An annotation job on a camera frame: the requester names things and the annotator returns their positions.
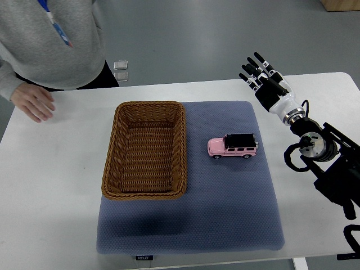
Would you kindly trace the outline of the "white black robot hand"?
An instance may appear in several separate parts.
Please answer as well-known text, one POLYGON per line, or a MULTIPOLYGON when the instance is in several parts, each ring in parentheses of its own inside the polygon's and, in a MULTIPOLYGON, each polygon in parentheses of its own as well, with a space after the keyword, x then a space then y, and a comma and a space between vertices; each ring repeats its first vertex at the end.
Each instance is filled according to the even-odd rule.
POLYGON ((295 100, 295 92, 285 78, 273 68, 258 52, 255 58, 262 64, 270 76, 251 58, 247 57, 248 64, 242 69, 239 77, 253 90, 260 104, 271 114, 275 114, 284 124, 294 124, 296 120, 305 117, 304 108, 295 100))

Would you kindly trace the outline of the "grey sweatshirt sleeve forearm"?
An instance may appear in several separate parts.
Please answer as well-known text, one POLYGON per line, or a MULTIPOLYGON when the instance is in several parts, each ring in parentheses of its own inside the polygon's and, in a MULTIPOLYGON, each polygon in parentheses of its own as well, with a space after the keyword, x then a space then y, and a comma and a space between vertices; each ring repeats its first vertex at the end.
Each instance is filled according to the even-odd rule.
POLYGON ((14 93, 15 89, 21 84, 23 84, 23 81, 16 76, 16 73, 14 72, 12 66, 2 58, 0 84, 1 96, 8 101, 11 100, 11 96, 14 93))

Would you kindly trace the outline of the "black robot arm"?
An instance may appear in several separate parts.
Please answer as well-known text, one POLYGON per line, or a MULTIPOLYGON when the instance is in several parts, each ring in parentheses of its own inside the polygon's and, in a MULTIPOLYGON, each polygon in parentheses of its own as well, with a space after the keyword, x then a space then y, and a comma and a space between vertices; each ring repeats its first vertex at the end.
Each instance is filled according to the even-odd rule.
MULTIPOLYGON (((309 116, 309 101, 299 105, 295 100, 298 87, 292 87, 259 53, 257 59, 248 58, 240 74, 261 105, 278 115, 299 142, 290 145, 284 153, 286 165, 296 172, 313 173, 315 189, 344 212, 347 220, 357 218, 359 206, 359 145, 329 123, 318 124, 309 116)), ((354 134, 359 134, 359 100, 346 91, 342 82, 329 78, 307 82, 300 89, 302 96, 310 97, 317 116, 329 116, 354 134)))

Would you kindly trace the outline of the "person's bare hand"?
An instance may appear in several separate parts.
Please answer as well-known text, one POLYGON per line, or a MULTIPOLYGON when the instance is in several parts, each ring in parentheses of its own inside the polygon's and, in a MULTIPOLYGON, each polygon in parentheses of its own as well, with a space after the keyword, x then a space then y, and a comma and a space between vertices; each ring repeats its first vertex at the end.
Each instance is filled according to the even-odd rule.
POLYGON ((33 84, 20 84, 12 93, 10 101, 36 123, 52 118, 52 112, 55 111, 51 93, 33 84))

